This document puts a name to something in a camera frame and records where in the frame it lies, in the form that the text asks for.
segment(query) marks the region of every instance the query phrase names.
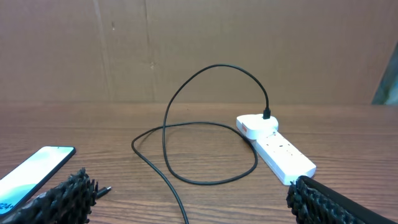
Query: power strip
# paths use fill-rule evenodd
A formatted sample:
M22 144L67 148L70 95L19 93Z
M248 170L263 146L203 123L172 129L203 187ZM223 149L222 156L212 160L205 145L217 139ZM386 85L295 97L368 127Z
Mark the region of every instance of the power strip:
M284 138L276 118L263 119L262 114L236 118L239 131L251 140L255 150L284 185L295 183L298 177L315 174L316 165Z

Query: smartphone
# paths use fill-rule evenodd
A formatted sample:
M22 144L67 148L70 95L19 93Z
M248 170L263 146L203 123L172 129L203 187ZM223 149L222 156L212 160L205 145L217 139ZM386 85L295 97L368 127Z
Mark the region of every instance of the smartphone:
M45 146L0 180L0 218L23 205L63 166L76 149Z

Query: cable strain relief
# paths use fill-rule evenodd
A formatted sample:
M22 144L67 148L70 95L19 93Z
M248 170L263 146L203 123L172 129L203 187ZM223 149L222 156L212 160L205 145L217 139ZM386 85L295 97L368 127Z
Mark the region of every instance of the cable strain relief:
M266 108L262 114L263 119L269 119L271 117L271 110Z

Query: black phone edge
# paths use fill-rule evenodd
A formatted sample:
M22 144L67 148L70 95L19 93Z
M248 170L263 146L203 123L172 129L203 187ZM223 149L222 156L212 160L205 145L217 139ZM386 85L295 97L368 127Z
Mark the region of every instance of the black phone edge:
M25 196L8 212L4 213L4 214L0 214L0 221L5 218L6 216L10 215L14 210L21 208L34 194L36 194L36 192L43 187L43 185L49 181L49 179L56 173L58 172L58 170L61 169L61 167L63 165L65 165L68 160L70 158L72 158L73 155L76 154L76 148L73 146L50 146L50 147L72 147L73 150L70 151L70 153L65 156L65 158L62 159L62 161L60 163L58 163L54 169L52 169L34 188L32 188L32 190L30 190L30 192L28 192L27 194L25 194ZM34 152L32 155L30 155L26 160L28 160L30 157L32 157L36 152Z

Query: coiled black cord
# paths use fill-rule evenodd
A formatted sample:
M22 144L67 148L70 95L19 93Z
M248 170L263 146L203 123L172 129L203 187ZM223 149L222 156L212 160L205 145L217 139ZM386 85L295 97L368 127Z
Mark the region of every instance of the coiled black cord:
M271 115L271 111L270 111L270 109L269 109L268 95L267 95L267 92L266 92L266 90L264 89L264 87L261 85L260 81L259 81L257 78L255 78L253 75L251 75L249 72L247 72L245 69L241 68L241 67L238 67L238 66L235 66L235 65L228 65L228 64L215 64L215 65L210 65L210 66L208 66L208 67L206 67L206 68L203 68L203 69L201 69L199 72L196 72L194 75L192 75L192 77L190 77L190 78L177 90L177 92L174 94L174 96L173 96L172 99L170 100L169 104L167 105L167 109L166 109L166 112L165 112L165 114L164 114L163 126L159 126L159 127L156 127L156 128L152 128L152 129L150 129L150 130L148 130L148 131L146 131L146 132L140 134L140 135L137 136L135 139L133 139L132 142L131 142L131 148L132 148L132 150L133 150L143 161L145 161L150 167L152 167L152 168L156 171L156 173L158 173L158 174L161 176L161 178L163 178L163 180L166 182L166 184L169 186L170 190L173 192L173 194L174 194L174 196L175 196L175 199L177 199L178 205L179 205L179 207L180 207L180 209L181 209L182 216L183 216L183 218L184 218L184 222L185 222L186 224L189 223L188 217L187 217L187 213L185 212L185 209L184 209L184 206L182 205L181 199L180 199L180 197L178 196L178 193L175 191L173 185L172 185L172 184L170 183L170 181L166 178L166 176L165 176L158 168L156 168L155 165L153 165L153 163L151 163L151 162L150 162L147 158L145 158L139 151L137 151L136 147L134 146L134 143L135 143L139 138L145 136L146 134L151 133L151 132L153 132L153 131L156 131L156 130L162 128L163 155L164 155L164 160L165 160L165 162L166 162L167 168L169 169L170 173L172 173L172 174L174 175L174 177L176 177L177 179L182 180L182 181L184 181L184 182L186 182L186 183L189 183L189 184L196 184L196 185L218 185L218 184L225 184L225 183L228 183L228 182L232 182L232 181L238 180L238 179L240 179L240 178L242 178L242 177L245 177L245 176L247 176L248 174L250 174L250 173L257 167L257 163L258 163L257 152L256 152L256 150L254 149L254 147L252 146L252 144L250 143L249 139L248 139L246 136L244 136L243 134L241 134L239 131L235 130L234 128L232 128L232 127L230 127L230 126L228 126L228 125L225 125L225 124L220 124L220 123L215 123L215 122L208 122L208 121L194 121L194 122L185 122L185 123L177 123L177 124L169 124L169 125L166 125L167 115L168 115L168 113L169 113L170 106L171 106L171 104L173 103L174 98L178 95L178 93L182 90L182 88L183 88L186 84L188 84L188 82L190 82L193 78L195 78L197 75L201 74L202 72L204 72L204 71L206 71L206 70L208 70L208 69L214 68L214 67L229 67L229 68L234 68L234 69L237 69L237 70L239 70L239 71L245 73L245 74L248 75L249 77L251 77L251 78L260 86L261 90L264 92L264 95L265 95L265 97L266 97L266 108L265 108L265 110L264 110L264 116L263 116L263 118L264 118L264 119L268 119L268 118L269 118L269 116ZM224 127L224 128L228 128L228 129L230 129L231 131L235 132L237 135L239 135L241 138L243 138L243 140L250 146L251 150L253 151L253 154L254 154L254 164L253 164L253 166L252 166L248 171L244 172L244 173L241 174L241 175L237 175L236 177L232 177L232 178L225 179L225 180L219 180L219 181L195 181L195 180L186 179L186 178L184 178L184 177L178 175L178 174L175 173L174 170L171 168L171 166L170 166L170 164L169 164L169 160L167 159L166 142L165 142L165 131L166 131L166 128L168 128L168 127L183 126L183 125L188 125L188 124L212 124L212 125L217 125L217 126L221 126L221 127Z

